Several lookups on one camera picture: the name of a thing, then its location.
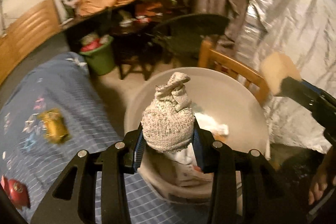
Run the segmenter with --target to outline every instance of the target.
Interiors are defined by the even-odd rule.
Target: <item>sponge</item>
[[[280,52],[274,52],[265,58],[260,70],[273,96],[279,96],[283,79],[291,77],[302,81],[300,72],[290,57]]]

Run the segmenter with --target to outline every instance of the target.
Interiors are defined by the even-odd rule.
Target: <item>white cloth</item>
[[[254,69],[273,51],[288,55],[301,77],[336,96],[336,0],[250,0],[268,33]],[[310,112],[289,98],[265,104],[271,141],[326,153],[330,143]]]
[[[193,145],[190,143],[187,148],[177,152],[166,152],[164,155],[175,162],[183,165],[197,165]]]
[[[229,127],[227,124],[219,124],[214,118],[204,113],[195,112],[195,117],[200,128],[220,136],[229,135]]]
[[[194,113],[184,83],[190,77],[175,72],[166,85],[156,87],[155,98],[143,112],[143,136],[159,152],[186,148],[194,131]]]

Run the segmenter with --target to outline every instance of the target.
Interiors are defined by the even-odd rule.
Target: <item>blue quilt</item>
[[[88,75],[81,56],[73,52],[60,54],[31,71],[0,111],[0,175],[27,185],[31,208],[20,213],[28,222],[49,187],[79,150],[94,153],[120,140]],[[45,128],[37,117],[54,107],[61,110],[71,135],[62,145],[51,144],[43,137]],[[206,223],[207,207],[168,204],[139,174],[126,175],[125,185],[134,224]],[[101,223],[100,191],[98,177],[97,223]]]

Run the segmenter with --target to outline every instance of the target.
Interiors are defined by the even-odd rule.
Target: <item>gray towel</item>
[[[180,151],[191,142],[195,117],[184,86],[189,80],[175,72],[166,85],[156,87],[154,100],[143,112],[143,136],[159,152]]]

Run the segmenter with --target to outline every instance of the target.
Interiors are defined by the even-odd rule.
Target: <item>gold object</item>
[[[46,128],[47,133],[44,135],[52,143],[64,143],[67,140],[69,132],[64,124],[63,116],[59,109],[52,108],[38,115]]]

